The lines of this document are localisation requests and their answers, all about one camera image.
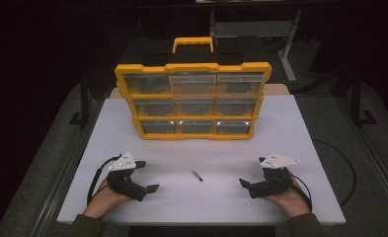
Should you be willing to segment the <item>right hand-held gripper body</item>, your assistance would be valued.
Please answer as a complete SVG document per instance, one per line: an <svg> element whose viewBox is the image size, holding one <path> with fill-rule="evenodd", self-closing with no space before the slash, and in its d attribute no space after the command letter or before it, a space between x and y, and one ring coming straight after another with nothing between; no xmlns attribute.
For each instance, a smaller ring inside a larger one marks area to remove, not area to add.
<svg viewBox="0 0 388 237"><path fill-rule="evenodd" d="M251 198L263 198L286 192L292 185L288 167L301 163L299 159L271 152L262 164L263 181L249 188Z"/></svg>

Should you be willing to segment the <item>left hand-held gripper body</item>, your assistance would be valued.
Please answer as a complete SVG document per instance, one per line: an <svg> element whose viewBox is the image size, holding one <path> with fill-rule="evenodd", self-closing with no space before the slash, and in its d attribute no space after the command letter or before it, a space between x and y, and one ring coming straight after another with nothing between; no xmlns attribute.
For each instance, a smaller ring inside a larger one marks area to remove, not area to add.
<svg viewBox="0 0 388 237"><path fill-rule="evenodd" d="M120 154L114 163L108 167L107 181L110 189L117 194L142 201L147 192L146 188L137 185L131 180L131 175L135 170L135 160L132 154L127 151L124 154Z"/></svg>

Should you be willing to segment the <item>clear plastic storage drawer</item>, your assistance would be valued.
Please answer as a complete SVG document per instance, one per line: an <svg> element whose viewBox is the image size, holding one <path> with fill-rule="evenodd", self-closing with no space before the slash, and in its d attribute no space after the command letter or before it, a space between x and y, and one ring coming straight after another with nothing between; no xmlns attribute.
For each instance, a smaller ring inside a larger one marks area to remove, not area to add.
<svg viewBox="0 0 388 237"><path fill-rule="evenodd" d="M251 127L249 120L218 120L215 131L218 134L247 134Z"/></svg>

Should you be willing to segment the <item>yellow organizer cabinet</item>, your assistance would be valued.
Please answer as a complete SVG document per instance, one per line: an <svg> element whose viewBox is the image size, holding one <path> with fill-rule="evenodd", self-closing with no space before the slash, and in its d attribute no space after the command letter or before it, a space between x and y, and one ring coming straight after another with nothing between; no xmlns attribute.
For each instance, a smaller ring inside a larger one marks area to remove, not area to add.
<svg viewBox="0 0 388 237"><path fill-rule="evenodd" d="M131 39L116 85L144 139L249 139L272 74L258 37Z"/></svg>

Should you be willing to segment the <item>person's right hand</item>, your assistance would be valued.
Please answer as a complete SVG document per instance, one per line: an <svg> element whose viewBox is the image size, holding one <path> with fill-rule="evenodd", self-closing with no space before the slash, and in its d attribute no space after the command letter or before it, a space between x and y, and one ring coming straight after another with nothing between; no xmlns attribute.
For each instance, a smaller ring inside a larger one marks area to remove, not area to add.
<svg viewBox="0 0 388 237"><path fill-rule="evenodd" d="M293 188L289 188L282 194L265 197L265 199L275 203L289 218L311 212L304 198Z"/></svg>

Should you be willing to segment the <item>person's left hand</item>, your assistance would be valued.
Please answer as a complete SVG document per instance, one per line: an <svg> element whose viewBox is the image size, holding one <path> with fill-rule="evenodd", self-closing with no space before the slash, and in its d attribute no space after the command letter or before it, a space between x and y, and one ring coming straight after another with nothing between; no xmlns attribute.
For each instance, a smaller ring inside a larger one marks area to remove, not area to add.
<svg viewBox="0 0 388 237"><path fill-rule="evenodd" d="M111 210L124 201L129 201L129 197L112 191L108 181L103 180L96 194L83 211L83 215L95 219L103 219Z"/></svg>

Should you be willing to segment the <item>grid of clear drawers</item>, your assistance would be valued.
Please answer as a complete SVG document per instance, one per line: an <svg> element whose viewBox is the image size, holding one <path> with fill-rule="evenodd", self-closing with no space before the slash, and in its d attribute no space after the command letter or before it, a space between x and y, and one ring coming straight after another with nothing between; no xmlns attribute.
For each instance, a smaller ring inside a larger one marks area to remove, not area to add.
<svg viewBox="0 0 388 237"><path fill-rule="evenodd" d="M259 117L264 72L124 74L133 123L144 137L250 137ZM218 134L218 120L249 120L247 134Z"/></svg>

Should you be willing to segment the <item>black metal stand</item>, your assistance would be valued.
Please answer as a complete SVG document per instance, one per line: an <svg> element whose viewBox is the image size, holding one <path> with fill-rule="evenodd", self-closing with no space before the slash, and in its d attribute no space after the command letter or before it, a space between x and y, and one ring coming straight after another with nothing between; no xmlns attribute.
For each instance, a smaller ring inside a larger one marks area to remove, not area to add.
<svg viewBox="0 0 388 237"><path fill-rule="evenodd" d="M370 111L360 108L360 97L361 78L359 72L355 70L351 80L350 117L359 128L362 128L365 124L377 124L376 119Z"/></svg>
<svg viewBox="0 0 388 237"><path fill-rule="evenodd" d="M80 78L80 111L74 113L70 124L79 125L83 129L90 118L90 89L88 79L85 73Z"/></svg>

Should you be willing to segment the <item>grey metal rail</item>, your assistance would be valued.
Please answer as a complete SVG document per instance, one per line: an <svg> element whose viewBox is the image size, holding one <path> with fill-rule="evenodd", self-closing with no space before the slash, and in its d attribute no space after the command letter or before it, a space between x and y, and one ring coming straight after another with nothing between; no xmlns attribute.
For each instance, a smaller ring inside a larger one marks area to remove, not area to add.
<svg viewBox="0 0 388 237"><path fill-rule="evenodd" d="M351 116L350 107L343 98L336 98L335 101L340 108L341 114L346 117L347 123L373 164L375 173L379 177L379 181L388 197L388 170L385 167L381 156L369 141L366 133L363 131L363 127L365 125L376 125L377 121L374 119L370 111L367 110L362 111L362 118L353 118Z"/></svg>
<svg viewBox="0 0 388 237"><path fill-rule="evenodd" d="M45 237L50 228L55 228L56 218L63 205L73 177L79 166L93 131L103 100L95 100L88 105L88 120L73 124L70 119L78 119L77 110L83 109L78 102L66 102L60 109L47 137L37 154L34 170L34 191L40 195L41 206L32 225L30 237Z"/></svg>

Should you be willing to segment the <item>grey metal table frame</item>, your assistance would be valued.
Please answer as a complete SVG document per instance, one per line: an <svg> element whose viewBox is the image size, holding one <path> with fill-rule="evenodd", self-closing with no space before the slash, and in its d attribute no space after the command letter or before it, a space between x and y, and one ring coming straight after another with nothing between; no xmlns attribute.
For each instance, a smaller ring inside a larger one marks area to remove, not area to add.
<svg viewBox="0 0 388 237"><path fill-rule="evenodd" d="M215 38L235 38L239 36L258 36L261 38L284 38L285 43L277 52L280 64L289 83L297 81L288 61L288 55L298 28L302 11L297 9L291 20L282 21L234 21L222 22L216 13L210 13L209 34Z"/></svg>

